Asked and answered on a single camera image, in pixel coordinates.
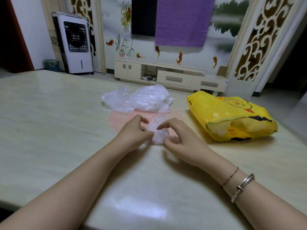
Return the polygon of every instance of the television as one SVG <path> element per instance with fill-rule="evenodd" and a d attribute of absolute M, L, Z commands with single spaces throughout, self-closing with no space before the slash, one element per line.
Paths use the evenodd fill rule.
<path fill-rule="evenodd" d="M 131 9 L 131 34 L 155 37 L 157 0 L 132 0 Z"/>

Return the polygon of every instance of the trash bin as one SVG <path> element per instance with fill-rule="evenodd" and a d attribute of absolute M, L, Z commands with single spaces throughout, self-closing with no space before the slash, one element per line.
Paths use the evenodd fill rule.
<path fill-rule="evenodd" d="M 53 72 L 60 72 L 59 70 L 59 60 L 43 60 L 43 66 L 45 69 L 53 71 Z"/>

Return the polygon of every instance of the drawer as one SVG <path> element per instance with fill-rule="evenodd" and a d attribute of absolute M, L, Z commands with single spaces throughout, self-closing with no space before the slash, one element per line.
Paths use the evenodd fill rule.
<path fill-rule="evenodd" d="M 127 63 L 123 61 L 114 61 L 114 75 L 116 77 L 127 77 Z"/>
<path fill-rule="evenodd" d="M 190 87 L 193 75 L 158 70 L 157 83 Z"/>
<path fill-rule="evenodd" d="M 224 92 L 228 80 L 221 76 L 193 76 L 191 88 L 194 90 L 207 89 Z"/>
<path fill-rule="evenodd" d="M 127 63 L 127 77 L 140 79 L 141 78 L 141 70 L 142 65 L 136 63 Z"/>

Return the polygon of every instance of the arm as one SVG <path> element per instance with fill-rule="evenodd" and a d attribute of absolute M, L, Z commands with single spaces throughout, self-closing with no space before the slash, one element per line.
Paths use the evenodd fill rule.
<path fill-rule="evenodd" d="M 236 170 L 230 161 L 211 150 L 183 121 L 170 119 L 157 129 L 172 128 L 179 141 L 165 140 L 164 146 L 175 156 L 210 174 L 220 184 Z M 248 175 L 238 170 L 224 186 L 232 197 Z M 279 198 L 257 181 L 252 181 L 239 195 L 236 205 L 256 230 L 307 229 L 307 216 Z"/>
<path fill-rule="evenodd" d="M 77 229 L 114 166 L 153 137 L 136 115 L 105 147 L 0 224 L 0 229 Z"/>

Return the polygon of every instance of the air cooler grille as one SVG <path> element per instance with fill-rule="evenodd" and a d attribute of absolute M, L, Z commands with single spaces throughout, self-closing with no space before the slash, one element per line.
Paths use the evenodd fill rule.
<path fill-rule="evenodd" d="M 64 21 L 65 33 L 70 52 L 88 52 L 86 26 Z"/>

